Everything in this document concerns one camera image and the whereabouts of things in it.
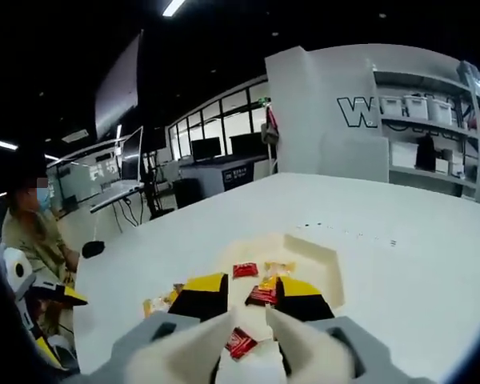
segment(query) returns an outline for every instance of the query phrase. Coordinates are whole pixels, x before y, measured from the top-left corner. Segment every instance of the white wall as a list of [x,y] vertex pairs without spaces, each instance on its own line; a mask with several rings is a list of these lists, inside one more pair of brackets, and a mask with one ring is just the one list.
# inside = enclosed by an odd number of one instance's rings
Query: white wall
[[327,137],[342,130],[382,134],[364,122],[360,127],[349,127],[338,103],[339,98],[370,100],[374,67],[458,81],[458,63],[454,58],[429,50],[384,44],[338,46],[312,52],[295,47],[268,57],[270,96],[281,133],[279,169],[317,173],[319,148],[325,133]]

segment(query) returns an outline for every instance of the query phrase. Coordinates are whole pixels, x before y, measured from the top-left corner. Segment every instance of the white table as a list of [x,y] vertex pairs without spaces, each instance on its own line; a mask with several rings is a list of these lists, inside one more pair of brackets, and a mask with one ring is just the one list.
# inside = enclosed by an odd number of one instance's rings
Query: white table
[[228,244],[279,231],[338,251],[348,315],[411,376],[444,382],[480,339],[480,205],[426,190],[277,174],[177,210],[81,260],[83,373],[143,319],[142,301],[208,274]]

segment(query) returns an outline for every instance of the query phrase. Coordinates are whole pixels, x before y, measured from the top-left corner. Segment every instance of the computer monitor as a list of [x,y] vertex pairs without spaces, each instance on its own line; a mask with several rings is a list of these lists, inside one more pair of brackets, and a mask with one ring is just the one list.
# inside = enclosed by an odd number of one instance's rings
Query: computer monitor
[[205,138],[203,140],[194,140],[192,142],[192,155],[194,161],[203,160],[204,158],[213,158],[220,156],[221,140],[220,138]]
[[122,180],[140,178],[142,127],[132,133],[122,146]]
[[262,142],[262,134],[240,134],[231,138],[231,149],[237,156],[259,156],[268,154],[266,144]]

